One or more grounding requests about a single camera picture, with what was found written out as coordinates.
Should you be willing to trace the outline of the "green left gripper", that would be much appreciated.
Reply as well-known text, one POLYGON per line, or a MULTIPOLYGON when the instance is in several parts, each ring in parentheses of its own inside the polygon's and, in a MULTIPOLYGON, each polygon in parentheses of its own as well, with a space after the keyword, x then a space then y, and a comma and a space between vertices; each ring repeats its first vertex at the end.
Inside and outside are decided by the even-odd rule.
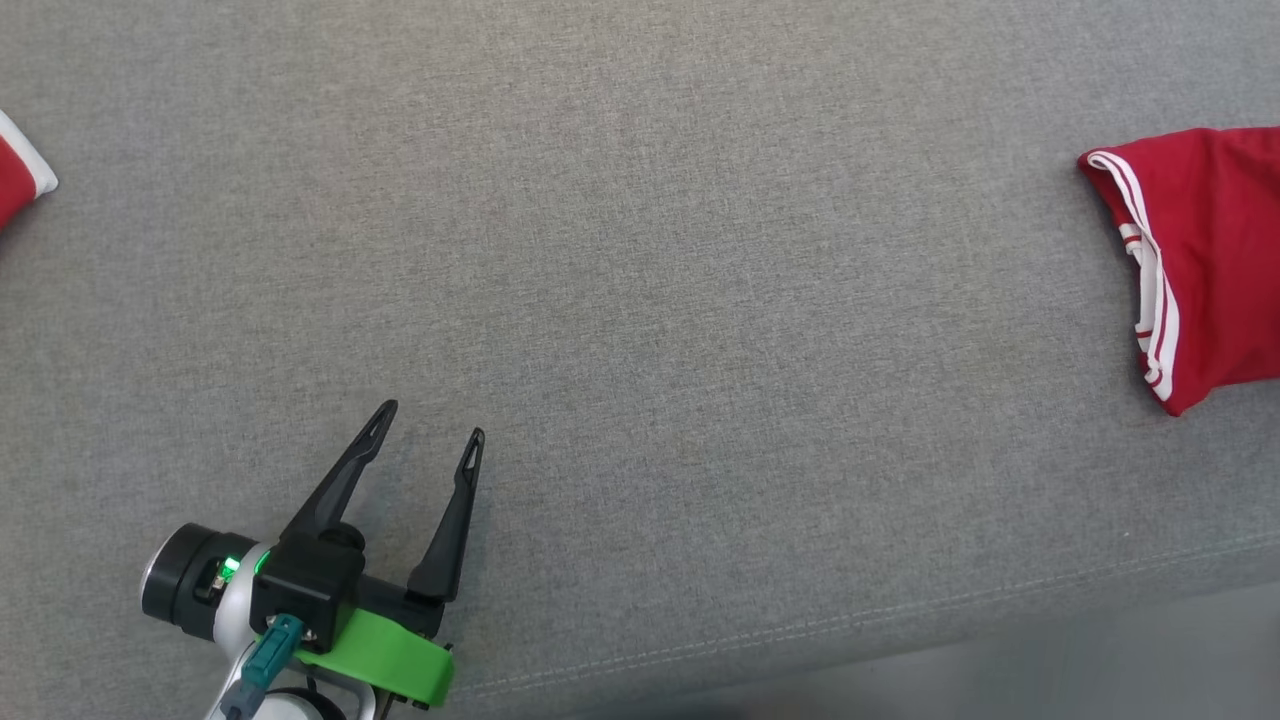
MULTIPOLYGON (((365 468, 381 450, 398 406, 389 398, 378 407, 285 525, 282 541, 292 536, 320 538, 339 527, 365 468)), ((460 592, 484 447, 485 433, 476 427, 454 470, 451 501, 406 588, 362 578, 356 610, 330 652, 319 656, 321 669, 387 691, 420 708, 443 706, 454 678, 454 656, 434 639, 445 603, 456 601, 460 592)))

